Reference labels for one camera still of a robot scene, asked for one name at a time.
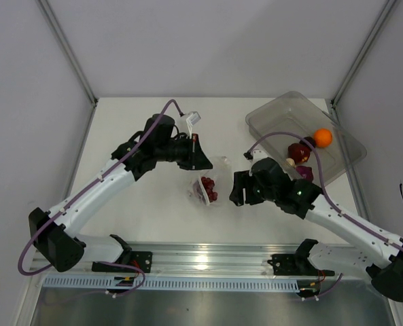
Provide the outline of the red grape bunch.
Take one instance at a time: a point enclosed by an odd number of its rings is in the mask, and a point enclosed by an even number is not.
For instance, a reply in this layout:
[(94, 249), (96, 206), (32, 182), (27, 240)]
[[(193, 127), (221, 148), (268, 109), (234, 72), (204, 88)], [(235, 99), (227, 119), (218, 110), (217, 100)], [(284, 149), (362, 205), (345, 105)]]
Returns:
[(198, 177), (192, 184), (192, 193), (203, 204), (209, 206), (218, 199), (218, 192), (215, 190), (215, 181), (210, 177)]

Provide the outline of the clear zip top bag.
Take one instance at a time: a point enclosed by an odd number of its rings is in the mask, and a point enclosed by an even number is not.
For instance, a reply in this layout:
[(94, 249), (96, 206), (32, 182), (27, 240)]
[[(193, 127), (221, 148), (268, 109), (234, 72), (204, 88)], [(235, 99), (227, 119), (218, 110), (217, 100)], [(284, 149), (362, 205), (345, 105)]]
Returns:
[(213, 168), (194, 172), (188, 185), (188, 198), (198, 206), (223, 206), (232, 191), (232, 162), (226, 156), (209, 159)]

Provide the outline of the purple onion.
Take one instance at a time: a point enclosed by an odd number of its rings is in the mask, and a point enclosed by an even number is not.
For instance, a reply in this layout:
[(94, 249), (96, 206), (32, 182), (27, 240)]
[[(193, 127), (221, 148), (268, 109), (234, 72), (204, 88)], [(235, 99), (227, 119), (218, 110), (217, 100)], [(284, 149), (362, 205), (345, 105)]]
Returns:
[(314, 180), (313, 169), (309, 166), (297, 166), (295, 167), (296, 172), (307, 181), (312, 182)]

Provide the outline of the dark red apple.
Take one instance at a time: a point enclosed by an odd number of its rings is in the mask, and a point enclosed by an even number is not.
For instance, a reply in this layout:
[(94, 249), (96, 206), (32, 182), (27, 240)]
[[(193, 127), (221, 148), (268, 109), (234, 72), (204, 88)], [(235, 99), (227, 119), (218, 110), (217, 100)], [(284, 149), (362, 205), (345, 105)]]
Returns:
[(292, 143), (287, 148), (288, 158), (291, 158), (295, 164), (303, 164), (307, 162), (311, 156), (311, 150), (300, 143)]

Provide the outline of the orange fruit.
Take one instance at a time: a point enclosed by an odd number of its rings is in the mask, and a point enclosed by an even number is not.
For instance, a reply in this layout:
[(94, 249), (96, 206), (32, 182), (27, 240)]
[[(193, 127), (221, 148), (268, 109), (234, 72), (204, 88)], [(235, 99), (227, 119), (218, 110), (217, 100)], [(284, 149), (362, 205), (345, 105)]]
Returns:
[(313, 134), (313, 139), (318, 148), (326, 148), (333, 142), (333, 136), (327, 128), (320, 128)]

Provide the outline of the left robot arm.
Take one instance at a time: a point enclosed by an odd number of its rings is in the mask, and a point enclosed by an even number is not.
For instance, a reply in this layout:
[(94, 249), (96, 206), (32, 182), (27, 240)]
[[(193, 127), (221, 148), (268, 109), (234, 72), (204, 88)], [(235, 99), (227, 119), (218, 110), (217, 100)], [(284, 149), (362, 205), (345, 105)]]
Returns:
[(130, 245), (115, 234), (107, 237), (80, 233), (89, 219), (124, 188), (135, 184), (159, 162), (174, 162), (182, 170), (210, 170), (213, 165), (192, 132), (200, 120), (193, 111), (178, 121), (154, 114), (140, 130), (120, 144), (97, 176), (76, 194), (43, 211), (29, 214), (34, 247), (58, 272), (80, 262), (92, 263), (95, 272), (125, 271), (133, 264)]

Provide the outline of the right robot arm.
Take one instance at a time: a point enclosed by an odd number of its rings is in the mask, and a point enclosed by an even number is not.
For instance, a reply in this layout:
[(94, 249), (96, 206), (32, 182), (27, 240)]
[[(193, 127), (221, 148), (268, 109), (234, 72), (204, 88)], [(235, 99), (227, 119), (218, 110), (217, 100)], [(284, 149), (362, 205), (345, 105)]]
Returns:
[(330, 199), (326, 190), (306, 179), (291, 179), (272, 158), (262, 158), (249, 170), (233, 175), (229, 199), (236, 206), (272, 202), (283, 212), (315, 223), (355, 247), (331, 249), (317, 241), (294, 257), (302, 274), (331, 270), (368, 281), (381, 295), (403, 302), (403, 236), (352, 215)]

